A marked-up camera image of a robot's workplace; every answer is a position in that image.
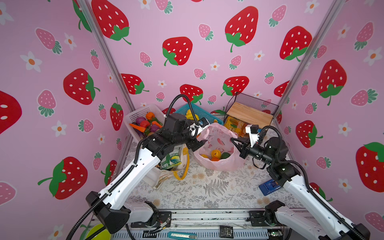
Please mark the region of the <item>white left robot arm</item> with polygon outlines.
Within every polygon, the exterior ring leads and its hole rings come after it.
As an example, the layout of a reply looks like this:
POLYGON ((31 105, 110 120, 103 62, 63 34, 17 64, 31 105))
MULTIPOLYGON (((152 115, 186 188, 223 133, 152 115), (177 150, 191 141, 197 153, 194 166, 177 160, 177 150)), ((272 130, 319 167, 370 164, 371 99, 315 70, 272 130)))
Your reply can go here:
POLYGON ((205 141, 198 141, 197 136, 209 125, 206 118, 194 122, 182 114, 167 116, 160 130, 139 141, 135 158, 108 186, 87 195, 90 208, 73 226, 67 239, 72 239, 90 214, 94 214, 103 224, 102 230, 108 230, 110 234, 123 228, 133 215, 133 211, 124 206, 132 190, 175 147, 186 145, 194 152, 201 148, 205 141))

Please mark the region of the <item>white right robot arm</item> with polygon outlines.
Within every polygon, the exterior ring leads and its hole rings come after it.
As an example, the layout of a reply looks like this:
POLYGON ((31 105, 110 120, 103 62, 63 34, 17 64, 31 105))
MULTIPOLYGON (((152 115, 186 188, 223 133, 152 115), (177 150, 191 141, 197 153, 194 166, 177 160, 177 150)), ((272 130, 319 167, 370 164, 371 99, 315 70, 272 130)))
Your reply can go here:
POLYGON ((308 175, 299 163, 286 160, 289 151, 281 133, 273 126, 260 129, 248 125, 248 138, 231 138, 240 152, 240 157, 251 157, 264 163, 270 177, 290 192, 315 218, 311 222, 297 216, 281 201, 265 207, 264 220, 272 226, 285 225, 308 240, 368 240, 370 231, 363 224, 354 224, 339 213, 309 184, 308 175))

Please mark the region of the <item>green snack packet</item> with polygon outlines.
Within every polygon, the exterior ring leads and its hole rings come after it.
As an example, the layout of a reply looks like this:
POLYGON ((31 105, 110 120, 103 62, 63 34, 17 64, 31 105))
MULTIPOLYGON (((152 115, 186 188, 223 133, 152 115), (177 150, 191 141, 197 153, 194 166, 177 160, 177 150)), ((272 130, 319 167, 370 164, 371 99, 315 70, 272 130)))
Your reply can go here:
POLYGON ((180 158, 180 149, 176 148, 172 152, 166 155, 161 161, 161 170, 171 170, 182 163, 180 158))

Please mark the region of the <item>yellow toy lemon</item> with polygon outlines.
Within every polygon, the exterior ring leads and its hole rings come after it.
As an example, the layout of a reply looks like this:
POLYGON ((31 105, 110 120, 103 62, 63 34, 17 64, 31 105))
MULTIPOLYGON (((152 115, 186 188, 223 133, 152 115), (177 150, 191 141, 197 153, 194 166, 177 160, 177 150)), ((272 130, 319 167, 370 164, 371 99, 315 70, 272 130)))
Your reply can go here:
POLYGON ((221 155, 222 155, 222 153, 219 150, 213 150, 211 152, 212 159, 215 159, 216 161, 221 159, 221 155))

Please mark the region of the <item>pink plastic grocery bag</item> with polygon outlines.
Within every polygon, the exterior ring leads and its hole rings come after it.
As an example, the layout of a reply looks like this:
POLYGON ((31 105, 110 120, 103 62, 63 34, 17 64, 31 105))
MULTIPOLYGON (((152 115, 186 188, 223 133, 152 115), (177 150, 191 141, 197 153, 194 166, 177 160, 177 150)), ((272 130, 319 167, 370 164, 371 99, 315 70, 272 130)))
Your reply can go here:
POLYGON ((239 150, 231 143, 231 138, 238 135, 228 130, 226 127, 213 123, 209 125, 198 136, 199 141, 205 140, 205 144, 194 152, 197 163, 209 170, 233 172, 244 167, 245 159, 240 157, 239 150), (221 153, 227 152, 231 156, 218 162, 212 162, 211 152, 219 150, 221 153))

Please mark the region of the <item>white canvas tote bag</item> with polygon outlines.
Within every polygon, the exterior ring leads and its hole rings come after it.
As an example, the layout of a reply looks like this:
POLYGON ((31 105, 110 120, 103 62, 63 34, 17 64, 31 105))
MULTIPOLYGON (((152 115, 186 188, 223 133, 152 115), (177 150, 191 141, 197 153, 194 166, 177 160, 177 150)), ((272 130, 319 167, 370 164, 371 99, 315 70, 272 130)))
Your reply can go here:
POLYGON ((167 154, 158 165, 147 173, 143 181, 157 190, 169 179, 184 180, 188 174, 189 165, 190 155, 186 144, 176 146, 170 154, 167 154))

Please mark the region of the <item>green toy lime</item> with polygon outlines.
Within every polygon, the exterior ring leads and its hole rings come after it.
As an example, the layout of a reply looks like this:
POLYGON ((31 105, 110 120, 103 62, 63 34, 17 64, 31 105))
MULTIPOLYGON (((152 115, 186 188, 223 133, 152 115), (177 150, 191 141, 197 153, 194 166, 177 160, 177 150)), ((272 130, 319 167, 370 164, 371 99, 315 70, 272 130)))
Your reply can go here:
POLYGON ((227 159, 227 158, 229 158, 230 156, 231 156, 230 153, 224 152, 224 153, 221 154, 221 160, 223 160, 223 159, 227 159))

